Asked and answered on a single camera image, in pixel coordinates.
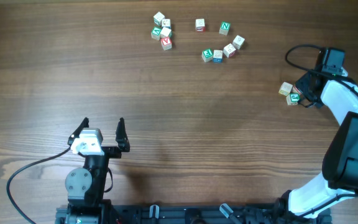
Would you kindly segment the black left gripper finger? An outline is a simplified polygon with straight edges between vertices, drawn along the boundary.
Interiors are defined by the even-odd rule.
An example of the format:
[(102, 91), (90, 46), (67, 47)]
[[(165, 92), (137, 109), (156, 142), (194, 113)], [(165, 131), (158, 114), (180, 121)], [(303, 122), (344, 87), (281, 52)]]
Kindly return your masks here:
[(76, 138), (80, 137), (80, 133), (84, 128), (89, 127), (89, 119), (85, 117), (81, 124), (73, 131), (73, 133), (68, 138), (68, 145), (71, 146)]
[(116, 128), (116, 142), (122, 152), (129, 152), (131, 145), (126, 133), (124, 118), (120, 118)]

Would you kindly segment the green J letter block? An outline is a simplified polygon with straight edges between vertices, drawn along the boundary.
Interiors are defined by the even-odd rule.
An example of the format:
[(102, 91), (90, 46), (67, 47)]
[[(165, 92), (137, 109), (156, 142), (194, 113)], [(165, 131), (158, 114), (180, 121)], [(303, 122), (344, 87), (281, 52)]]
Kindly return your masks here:
[(290, 93), (286, 96), (287, 105), (297, 105), (300, 101), (300, 95), (298, 93)]

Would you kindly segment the yellow side picture block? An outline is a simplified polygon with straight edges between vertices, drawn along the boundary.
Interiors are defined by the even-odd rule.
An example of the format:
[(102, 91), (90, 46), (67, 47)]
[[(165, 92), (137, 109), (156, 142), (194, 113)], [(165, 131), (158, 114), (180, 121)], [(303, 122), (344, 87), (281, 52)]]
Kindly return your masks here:
[(283, 96), (288, 96), (292, 91), (293, 85), (287, 82), (283, 82), (278, 93)]

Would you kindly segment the yellow edged picture block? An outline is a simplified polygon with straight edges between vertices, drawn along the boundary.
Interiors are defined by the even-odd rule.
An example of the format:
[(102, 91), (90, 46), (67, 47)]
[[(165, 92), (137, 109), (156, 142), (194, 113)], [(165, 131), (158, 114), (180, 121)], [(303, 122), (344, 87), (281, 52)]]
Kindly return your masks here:
[(245, 38), (241, 37), (240, 35), (237, 35), (234, 40), (232, 41), (232, 45), (239, 50), (245, 43)]

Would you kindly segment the red letter wooden block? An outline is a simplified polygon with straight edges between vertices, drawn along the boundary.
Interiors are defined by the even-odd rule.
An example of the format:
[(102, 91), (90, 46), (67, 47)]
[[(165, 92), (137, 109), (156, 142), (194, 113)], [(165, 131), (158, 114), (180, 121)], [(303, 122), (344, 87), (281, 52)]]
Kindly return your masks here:
[(293, 85), (293, 88), (292, 88), (291, 92), (292, 93), (297, 93), (299, 95), (302, 95), (302, 92), (295, 85)]

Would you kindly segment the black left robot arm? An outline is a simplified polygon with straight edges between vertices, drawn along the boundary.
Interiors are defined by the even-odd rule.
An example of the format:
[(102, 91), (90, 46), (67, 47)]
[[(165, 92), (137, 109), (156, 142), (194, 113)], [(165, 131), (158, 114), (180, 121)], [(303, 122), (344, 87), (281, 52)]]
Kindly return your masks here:
[(119, 223), (110, 200), (103, 199), (112, 188), (105, 188), (106, 177), (112, 176), (110, 159), (120, 159), (123, 152), (130, 151), (124, 118), (116, 128), (117, 146), (103, 146), (103, 136), (98, 128), (90, 128), (84, 118), (68, 138), (74, 154), (85, 158), (82, 168), (72, 170), (65, 179), (68, 206), (56, 213), (56, 223)]

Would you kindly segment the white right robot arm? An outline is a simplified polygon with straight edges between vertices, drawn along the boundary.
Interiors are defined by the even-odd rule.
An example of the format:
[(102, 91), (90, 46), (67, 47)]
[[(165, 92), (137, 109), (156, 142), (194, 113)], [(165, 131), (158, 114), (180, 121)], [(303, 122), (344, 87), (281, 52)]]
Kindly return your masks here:
[(327, 106), (339, 124), (322, 171), (304, 186), (287, 191), (273, 210), (279, 218), (310, 220), (358, 197), (358, 86), (339, 68), (334, 73), (308, 70), (296, 88), (307, 100)]

